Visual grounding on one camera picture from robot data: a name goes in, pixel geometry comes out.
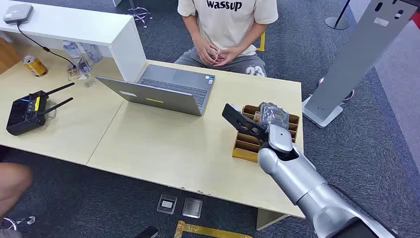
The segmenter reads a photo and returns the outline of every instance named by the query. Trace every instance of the gold can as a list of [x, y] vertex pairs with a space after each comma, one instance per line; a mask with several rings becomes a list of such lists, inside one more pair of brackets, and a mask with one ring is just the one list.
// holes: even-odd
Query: gold can
[[22, 60], [23, 65], [36, 77], [44, 76], [48, 73], [47, 68], [35, 56], [25, 56]]

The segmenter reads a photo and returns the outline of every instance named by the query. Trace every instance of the human arm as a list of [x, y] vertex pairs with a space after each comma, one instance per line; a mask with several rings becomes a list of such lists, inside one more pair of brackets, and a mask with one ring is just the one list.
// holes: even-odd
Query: human arm
[[182, 19], [184, 20], [185, 27], [191, 35], [194, 46], [197, 48], [200, 59], [203, 63], [213, 64], [214, 60], [211, 58], [210, 54], [216, 56], [218, 48], [212, 42], [208, 42], [200, 34], [196, 16], [182, 16]]
[[242, 41], [236, 47], [220, 50], [219, 57], [216, 59], [214, 66], [223, 66], [232, 62], [238, 55], [245, 51], [256, 39], [258, 39], [267, 28], [267, 24], [259, 24], [254, 21], [249, 31], [245, 34]]

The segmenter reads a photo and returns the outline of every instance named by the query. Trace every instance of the dark carpet floor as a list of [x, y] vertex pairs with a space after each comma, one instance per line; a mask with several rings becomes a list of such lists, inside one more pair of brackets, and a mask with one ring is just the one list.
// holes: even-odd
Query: dark carpet floor
[[[26, 1], [119, 13], [128, 8], [126, 0], [117, 8], [110, 0]], [[147, 58], [175, 61], [192, 45], [176, 13], [177, 1], [140, 3], [154, 16], [148, 28], [141, 24], [138, 28]], [[342, 5], [337, 0], [279, 0], [280, 18], [267, 29], [266, 51], [259, 53], [268, 75], [301, 82], [304, 98], [313, 92], [356, 26], [350, 10], [345, 15], [350, 29], [336, 31], [325, 25], [324, 20], [337, 15]], [[326, 129], [304, 119], [305, 155], [328, 181], [344, 188], [401, 237], [420, 237], [419, 173], [375, 69], [344, 108]], [[35, 224], [22, 227], [27, 238], [133, 238], [147, 226], [170, 238], [178, 220], [254, 238], [315, 237], [303, 219], [289, 217], [256, 232], [256, 208], [18, 150], [5, 159], [33, 169], [34, 184], [10, 213], [37, 216]], [[179, 204], [173, 215], [158, 213], [162, 193], [177, 195], [180, 204], [186, 196], [203, 199], [202, 217], [183, 217]]]

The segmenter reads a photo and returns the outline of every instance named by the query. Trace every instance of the black cable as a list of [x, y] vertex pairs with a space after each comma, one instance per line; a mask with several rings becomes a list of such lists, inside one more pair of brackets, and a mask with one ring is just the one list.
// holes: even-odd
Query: black cable
[[364, 212], [366, 212], [370, 217], [372, 217], [373, 219], [375, 219], [377, 222], [379, 222], [379, 224], [381, 224], [388, 232], [390, 232], [393, 236], [395, 236], [395, 238], [400, 238], [397, 234], [395, 234], [395, 232], [393, 230], [391, 230], [388, 226], [386, 226], [383, 222], [381, 222], [381, 220], [379, 218], [377, 218], [374, 214], [370, 213], [366, 207], [364, 207], [363, 205], [361, 205], [358, 201], [356, 201], [354, 198], [352, 198], [349, 194], [347, 194], [344, 190], [342, 190], [341, 188], [339, 188], [337, 185], [334, 185], [332, 183], [328, 184], [329, 186], [337, 189], [338, 191], [340, 191], [340, 193], [342, 193], [344, 196], [346, 196], [350, 201], [352, 201], [354, 204], [356, 204], [358, 207], [360, 207], [362, 210], [364, 210]]
[[66, 61], [70, 62], [70, 64], [72, 64], [72, 65], [73, 65], [73, 68], [77, 68], [77, 67], [76, 67], [76, 65], [75, 65], [75, 64], [73, 64], [73, 62], [69, 61], [68, 59], [64, 58], [63, 56], [59, 56], [59, 55], [57, 55], [56, 53], [51, 52], [51, 50], [50, 50], [50, 49], [48, 49], [47, 47], [45, 47], [45, 46], [41, 46], [38, 42], [36, 42], [36, 41], [32, 40], [31, 38], [29, 38], [29, 36], [25, 35], [25, 34], [24, 34], [21, 30], [20, 30], [19, 26], [20, 26], [20, 21], [18, 21], [18, 22], [17, 22], [17, 29], [19, 30], [19, 32], [20, 32], [23, 36], [25, 36], [26, 38], [28, 38], [29, 40], [31, 40], [32, 42], [34, 42], [35, 44], [37, 44], [38, 46], [40, 46], [40, 47], [41, 47], [44, 51], [46, 51], [46, 52], [50, 52], [51, 54], [53, 54], [53, 55], [55, 55], [55, 56], [58, 56], [58, 57], [60, 57], [60, 58], [62, 58], [62, 59], [65, 59]]

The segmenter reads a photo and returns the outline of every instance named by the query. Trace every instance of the hand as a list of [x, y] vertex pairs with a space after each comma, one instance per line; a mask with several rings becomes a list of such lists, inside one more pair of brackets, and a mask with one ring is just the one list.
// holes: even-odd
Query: hand
[[226, 50], [219, 50], [218, 51], [219, 55], [214, 62], [214, 66], [223, 66], [227, 63], [230, 63], [242, 52], [243, 50], [239, 47], [231, 47], [231, 48], [227, 48]]
[[204, 39], [201, 35], [194, 37], [193, 42], [197, 48], [198, 56], [201, 61], [205, 64], [214, 64], [218, 48], [213, 43]]

